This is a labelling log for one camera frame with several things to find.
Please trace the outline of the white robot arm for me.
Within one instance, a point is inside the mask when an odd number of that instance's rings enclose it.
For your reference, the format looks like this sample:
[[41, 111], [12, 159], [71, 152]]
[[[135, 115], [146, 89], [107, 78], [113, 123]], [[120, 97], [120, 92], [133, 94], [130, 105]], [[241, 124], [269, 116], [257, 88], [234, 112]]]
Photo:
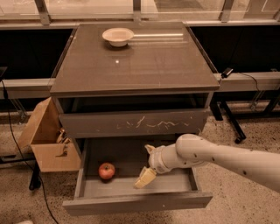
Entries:
[[136, 189], [147, 186], [158, 174], [208, 162], [280, 192], [279, 154], [218, 145], [193, 134], [184, 134], [167, 146], [146, 144], [145, 149], [149, 154], [149, 167], [141, 170], [134, 184]]

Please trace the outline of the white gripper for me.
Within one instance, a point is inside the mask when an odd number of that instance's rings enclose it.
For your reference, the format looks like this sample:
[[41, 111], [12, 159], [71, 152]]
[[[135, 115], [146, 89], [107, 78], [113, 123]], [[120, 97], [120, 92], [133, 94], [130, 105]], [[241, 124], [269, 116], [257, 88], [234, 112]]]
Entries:
[[147, 186], [156, 178], [157, 174], [164, 174], [170, 171], [162, 159], [164, 146], [154, 147], [146, 144], [144, 148], [149, 153], [148, 163], [150, 168], [144, 167], [141, 170], [140, 175], [134, 184], [136, 189], [141, 189]]

